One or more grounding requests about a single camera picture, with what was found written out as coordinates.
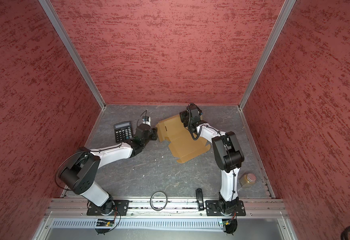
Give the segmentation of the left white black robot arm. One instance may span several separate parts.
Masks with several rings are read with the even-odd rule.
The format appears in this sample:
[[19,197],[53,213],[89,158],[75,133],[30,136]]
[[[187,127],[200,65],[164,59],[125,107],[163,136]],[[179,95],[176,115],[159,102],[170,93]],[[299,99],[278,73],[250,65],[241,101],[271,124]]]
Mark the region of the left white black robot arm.
[[158,129],[148,124],[140,124],[132,139],[97,150],[81,148],[70,156],[59,168],[57,177],[77,195],[90,203],[110,212],[113,197],[95,182],[98,169],[119,160],[127,160],[140,154],[150,141],[158,138]]

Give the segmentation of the brown cardboard box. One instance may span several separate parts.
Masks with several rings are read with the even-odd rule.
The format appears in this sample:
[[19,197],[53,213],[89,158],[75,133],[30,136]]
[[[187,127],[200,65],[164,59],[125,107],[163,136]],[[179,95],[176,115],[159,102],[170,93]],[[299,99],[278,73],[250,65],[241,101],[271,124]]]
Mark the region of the brown cardboard box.
[[192,139],[179,115],[160,121],[156,128],[160,142],[170,142],[169,149],[180,164],[186,163],[211,149],[207,140],[199,138],[194,141]]

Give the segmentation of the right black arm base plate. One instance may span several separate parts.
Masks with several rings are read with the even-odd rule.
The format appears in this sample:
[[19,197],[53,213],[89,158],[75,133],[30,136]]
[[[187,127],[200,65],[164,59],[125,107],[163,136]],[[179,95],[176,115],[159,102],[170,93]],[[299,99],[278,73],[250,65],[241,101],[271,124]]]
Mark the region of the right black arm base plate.
[[207,216],[223,216],[223,217],[237,217],[246,216],[244,202],[240,200],[233,200],[225,202],[223,200],[208,200],[205,202]]

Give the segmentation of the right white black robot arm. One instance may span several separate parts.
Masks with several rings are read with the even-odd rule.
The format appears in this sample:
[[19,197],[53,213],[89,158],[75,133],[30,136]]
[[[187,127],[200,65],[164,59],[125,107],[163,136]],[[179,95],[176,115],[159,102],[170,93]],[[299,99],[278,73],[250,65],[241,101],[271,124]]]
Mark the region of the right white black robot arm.
[[234,132],[212,127],[202,120],[202,114],[202,110],[194,104],[179,113],[182,124],[194,141],[203,138],[212,144],[215,162],[222,173],[218,209],[228,215],[239,206],[238,174],[245,156]]

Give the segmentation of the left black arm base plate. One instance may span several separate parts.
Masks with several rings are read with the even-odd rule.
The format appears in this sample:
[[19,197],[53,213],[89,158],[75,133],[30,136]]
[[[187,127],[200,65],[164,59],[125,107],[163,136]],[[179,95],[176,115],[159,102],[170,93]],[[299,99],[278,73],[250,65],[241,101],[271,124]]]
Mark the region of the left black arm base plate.
[[91,201],[87,203],[87,216],[114,216],[119,214],[125,216],[129,207],[130,201],[128,200],[108,200],[101,207],[98,207]]

